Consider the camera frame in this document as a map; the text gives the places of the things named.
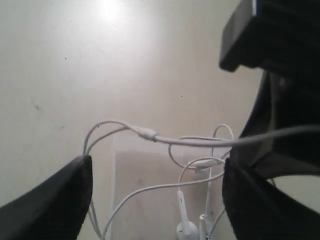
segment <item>earbud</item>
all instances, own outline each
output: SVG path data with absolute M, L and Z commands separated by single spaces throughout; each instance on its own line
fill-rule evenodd
M 176 229 L 178 240 L 199 240 L 199 230 L 197 226 L 188 219 L 187 207 L 184 194 L 181 190 L 178 191 L 178 201 L 181 215 L 181 223 Z

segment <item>black object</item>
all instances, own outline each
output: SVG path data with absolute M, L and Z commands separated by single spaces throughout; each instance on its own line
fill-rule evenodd
M 320 1 L 242 0 L 223 32 L 220 67 L 265 71 L 241 138 L 320 124 Z M 320 135 L 235 147 L 222 195 L 238 240 L 317 240 L 320 214 L 267 182 L 320 176 Z
M 93 193 L 92 159 L 80 156 L 0 208 L 0 240 L 75 240 Z

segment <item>white wall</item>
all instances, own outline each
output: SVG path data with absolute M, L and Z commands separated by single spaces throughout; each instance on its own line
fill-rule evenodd
M 0 206 L 80 155 L 88 130 L 106 119 L 170 137 L 211 135 L 220 123 L 239 134 L 261 72 L 219 70 L 222 30 L 237 4 L 0 1 Z M 110 143 L 92 153 L 103 223 Z M 88 221 L 80 239 L 96 239 Z

